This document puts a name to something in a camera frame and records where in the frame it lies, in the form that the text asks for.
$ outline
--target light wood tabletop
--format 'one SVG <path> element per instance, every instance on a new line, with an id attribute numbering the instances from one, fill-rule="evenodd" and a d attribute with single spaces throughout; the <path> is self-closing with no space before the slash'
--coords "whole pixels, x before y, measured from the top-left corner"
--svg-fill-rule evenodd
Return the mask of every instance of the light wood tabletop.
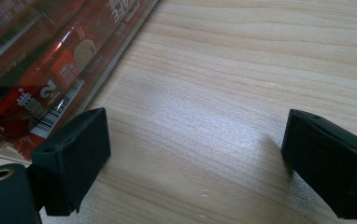
<path id="1" fill-rule="evenodd" d="M 111 158 L 44 223 L 357 223 L 280 154 L 291 108 L 357 135 L 357 0 L 162 0 L 96 107 Z"/>

